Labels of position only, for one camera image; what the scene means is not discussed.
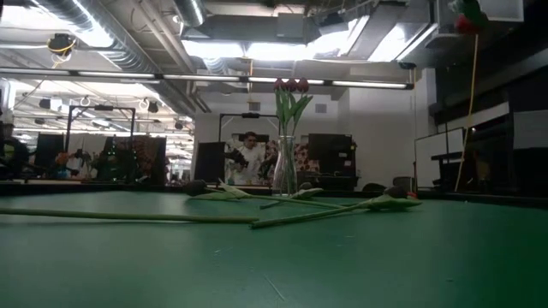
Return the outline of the black artificial tulip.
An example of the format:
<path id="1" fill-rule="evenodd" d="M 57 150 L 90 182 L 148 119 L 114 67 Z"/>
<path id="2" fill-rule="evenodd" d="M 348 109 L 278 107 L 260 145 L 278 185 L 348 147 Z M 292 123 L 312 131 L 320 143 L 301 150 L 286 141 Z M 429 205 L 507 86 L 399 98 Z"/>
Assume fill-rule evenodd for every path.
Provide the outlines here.
<path id="1" fill-rule="evenodd" d="M 304 204 L 310 206 L 316 206 L 326 209 L 341 209 L 344 208 L 344 205 L 339 204 L 329 204 L 319 201 L 312 201 L 310 199 L 292 199 L 289 196 L 267 196 L 267 195 L 256 195 L 243 190 L 230 186 L 226 183 L 220 183 L 221 189 L 214 189 L 207 186 L 204 181 L 190 181 L 185 186 L 183 186 L 183 191 L 189 195 L 191 198 L 200 199 L 200 200 L 217 200 L 217 201 L 226 201 L 226 200 L 237 200 L 237 199 L 260 199 L 268 201 L 283 201 L 284 203 L 295 203 L 295 204 Z"/>
<path id="2" fill-rule="evenodd" d="M 292 199 L 310 199 L 311 197 L 313 197 L 314 195 L 318 194 L 318 193 L 321 193 L 323 192 L 324 189 L 323 188 L 320 188 L 320 187 L 313 187 L 312 183 L 311 182 L 305 182 L 305 183 L 302 183 L 299 187 L 299 191 L 290 195 L 289 198 L 292 198 Z M 273 201 L 273 202 L 270 202 L 269 204 L 263 204 L 259 207 L 260 210 L 266 210 L 266 209 L 269 209 L 271 207 L 274 207 L 274 206 L 277 206 L 277 205 L 280 205 L 280 204 L 283 204 L 283 201 Z"/>
<path id="3" fill-rule="evenodd" d="M 405 211 L 422 204 L 421 200 L 417 198 L 410 198 L 408 197 L 407 192 L 404 193 L 405 196 L 403 198 L 396 198 L 396 194 L 394 192 L 384 192 L 382 195 L 375 198 L 370 198 L 368 200 L 360 201 L 351 205 L 344 205 L 344 208 L 341 209 L 324 210 L 299 216 L 287 216 L 282 218 L 251 222 L 249 227 L 251 229 L 269 228 L 279 225 L 317 220 L 320 218 L 349 213 L 355 210 Z"/>

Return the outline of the tall clear glass vase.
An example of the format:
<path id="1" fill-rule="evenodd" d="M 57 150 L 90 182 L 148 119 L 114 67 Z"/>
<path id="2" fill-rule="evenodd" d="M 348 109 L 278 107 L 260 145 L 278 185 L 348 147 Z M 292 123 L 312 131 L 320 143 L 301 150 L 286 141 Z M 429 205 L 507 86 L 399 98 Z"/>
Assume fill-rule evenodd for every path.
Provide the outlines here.
<path id="1" fill-rule="evenodd" d="M 272 191 L 274 195 L 290 196 L 297 190 L 295 137 L 280 136 L 277 142 L 277 163 L 273 175 Z"/>

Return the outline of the person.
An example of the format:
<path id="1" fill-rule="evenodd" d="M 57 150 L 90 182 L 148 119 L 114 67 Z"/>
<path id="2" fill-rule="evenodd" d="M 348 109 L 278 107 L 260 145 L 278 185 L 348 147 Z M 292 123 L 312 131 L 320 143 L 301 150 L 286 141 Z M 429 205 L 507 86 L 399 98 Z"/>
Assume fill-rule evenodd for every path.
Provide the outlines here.
<path id="1" fill-rule="evenodd" d="M 258 143 L 255 132 L 246 132 L 239 145 L 231 145 L 225 156 L 226 180 L 237 186 L 259 186 L 259 175 L 265 160 L 265 149 Z"/>
<path id="2" fill-rule="evenodd" d="M 14 125 L 0 122 L 0 181 L 19 177 L 29 161 L 29 150 L 13 136 Z"/>

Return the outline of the floral patterned fabric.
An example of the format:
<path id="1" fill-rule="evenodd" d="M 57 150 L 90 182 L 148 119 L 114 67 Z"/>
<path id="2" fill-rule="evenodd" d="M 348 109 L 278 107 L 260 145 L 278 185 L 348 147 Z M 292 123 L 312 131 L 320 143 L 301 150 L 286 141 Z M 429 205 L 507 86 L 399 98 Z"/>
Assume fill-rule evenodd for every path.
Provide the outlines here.
<path id="1" fill-rule="evenodd" d="M 272 140 L 265 145 L 265 162 L 274 168 L 277 163 L 277 142 Z M 308 160 L 308 143 L 295 145 L 295 162 L 298 171 L 308 171 L 310 169 Z"/>

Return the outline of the black screen on stand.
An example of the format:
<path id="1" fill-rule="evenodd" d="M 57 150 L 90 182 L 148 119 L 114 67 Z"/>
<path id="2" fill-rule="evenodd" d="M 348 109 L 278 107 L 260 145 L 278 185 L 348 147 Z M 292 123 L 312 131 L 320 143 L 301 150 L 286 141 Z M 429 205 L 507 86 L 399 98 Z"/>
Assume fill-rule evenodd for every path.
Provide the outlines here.
<path id="1" fill-rule="evenodd" d="M 318 162 L 321 173 L 355 176 L 354 142 L 351 135 L 309 134 L 308 159 Z"/>

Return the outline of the black flat panel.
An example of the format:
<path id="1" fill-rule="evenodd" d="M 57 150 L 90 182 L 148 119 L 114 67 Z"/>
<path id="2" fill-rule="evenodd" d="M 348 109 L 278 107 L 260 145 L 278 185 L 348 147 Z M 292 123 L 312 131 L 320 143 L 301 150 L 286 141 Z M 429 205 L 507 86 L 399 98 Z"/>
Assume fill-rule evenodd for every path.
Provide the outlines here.
<path id="1" fill-rule="evenodd" d="M 198 144 L 194 167 L 194 179 L 206 183 L 218 183 L 224 178 L 224 142 L 206 142 Z"/>

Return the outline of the long LED light bar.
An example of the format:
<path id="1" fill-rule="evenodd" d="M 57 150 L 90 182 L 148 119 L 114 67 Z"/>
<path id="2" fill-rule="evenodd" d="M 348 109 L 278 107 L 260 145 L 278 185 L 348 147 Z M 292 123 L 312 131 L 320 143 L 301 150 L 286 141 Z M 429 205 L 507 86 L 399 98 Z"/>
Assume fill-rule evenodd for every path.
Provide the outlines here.
<path id="1" fill-rule="evenodd" d="M 19 76 L 25 78 L 49 77 L 65 79 L 103 79 L 123 81 L 130 80 L 138 83 L 156 83 L 157 81 L 204 81 L 227 82 L 247 84 L 274 84 L 278 77 L 257 77 L 244 75 L 209 75 L 209 74 L 161 74 L 161 73 L 128 73 L 108 71 L 88 71 L 54 68 L 12 68 L 0 67 L 0 75 Z M 310 86 L 330 86 L 348 88 L 370 88 L 383 90 L 412 90 L 414 83 L 383 82 L 383 81 L 358 81 L 358 80 L 318 80 L 308 79 Z"/>

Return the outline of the green table mat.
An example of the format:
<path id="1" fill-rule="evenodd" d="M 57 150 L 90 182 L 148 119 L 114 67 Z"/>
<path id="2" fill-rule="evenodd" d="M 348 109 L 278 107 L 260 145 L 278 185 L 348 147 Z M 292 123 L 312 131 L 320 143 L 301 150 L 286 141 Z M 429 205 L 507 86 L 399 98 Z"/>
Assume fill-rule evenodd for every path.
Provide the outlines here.
<path id="1" fill-rule="evenodd" d="M 548 308 L 548 210 L 424 201 L 274 228 L 0 216 L 0 308 Z"/>

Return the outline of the dark patterned curtain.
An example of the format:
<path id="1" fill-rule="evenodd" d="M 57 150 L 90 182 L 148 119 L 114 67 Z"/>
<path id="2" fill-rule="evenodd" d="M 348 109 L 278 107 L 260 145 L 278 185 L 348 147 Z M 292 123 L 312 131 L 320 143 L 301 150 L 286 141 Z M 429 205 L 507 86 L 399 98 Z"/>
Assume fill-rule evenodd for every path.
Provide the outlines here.
<path id="1" fill-rule="evenodd" d="M 130 183 L 163 186 L 166 182 L 166 138 L 149 135 L 114 138 L 118 175 Z"/>

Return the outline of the white board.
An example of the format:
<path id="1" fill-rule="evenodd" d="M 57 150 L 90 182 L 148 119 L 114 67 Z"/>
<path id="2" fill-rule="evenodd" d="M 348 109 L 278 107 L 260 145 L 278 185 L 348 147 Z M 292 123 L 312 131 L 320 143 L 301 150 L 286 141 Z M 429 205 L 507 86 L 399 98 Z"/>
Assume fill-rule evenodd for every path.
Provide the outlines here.
<path id="1" fill-rule="evenodd" d="M 433 188 L 433 182 L 440 178 L 439 160 L 435 156 L 462 152 L 464 149 L 463 127 L 436 133 L 415 141 L 416 180 L 418 188 Z"/>

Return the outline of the black gantry frame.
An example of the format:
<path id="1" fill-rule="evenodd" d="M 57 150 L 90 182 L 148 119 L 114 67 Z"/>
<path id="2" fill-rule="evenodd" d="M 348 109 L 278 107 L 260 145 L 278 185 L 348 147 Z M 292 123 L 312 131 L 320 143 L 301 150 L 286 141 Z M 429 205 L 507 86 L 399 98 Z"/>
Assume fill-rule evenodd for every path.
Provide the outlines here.
<path id="1" fill-rule="evenodd" d="M 218 141 L 225 143 L 224 157 L 231 145 L 239 145 L 243 141 L 246 132 L 255 132 L 258 135 L 258 143 L 265 149 L 267 142 L 274 140 L 274 133 L 279 132 L 278 119 L 276 115 L 261 115 L 257 112 L 245 113 L 222 113 L 218 120 Z M 263 180 L 260 187 L 269 186 L 271 166 L 265 161 L 261 165 L 259 175 Z M 226 180 L 226 169 L 224 163 L 224 180 Z"/>
<path id="2" fill-rule="evenodd" d="M 114 123 L 112 117 L 90 117 L 89 110 L 105 115 L 122 114 L 129 121 L 128 127 Z M 124 183 L 135 181 L 139 164 L 134 148 L 136 110 L 106 104 L 76 105 L 68 108 L 63 154 L 68 160 L 76 159 L 79 166 L 73 174 L 84 175 L 88 181 Z"/>

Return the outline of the silver ventilation duct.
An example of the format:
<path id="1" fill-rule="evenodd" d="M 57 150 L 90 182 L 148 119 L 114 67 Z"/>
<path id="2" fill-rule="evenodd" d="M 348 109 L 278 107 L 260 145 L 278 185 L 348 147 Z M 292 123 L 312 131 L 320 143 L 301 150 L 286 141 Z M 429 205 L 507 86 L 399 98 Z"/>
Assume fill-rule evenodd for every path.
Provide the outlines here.
<path id="1" fill-rule="evenodd" d="M 158 73 L 160 68 L 100 0 L 30 0 L 68 25 L 75 37 L 123 73 Z"/>

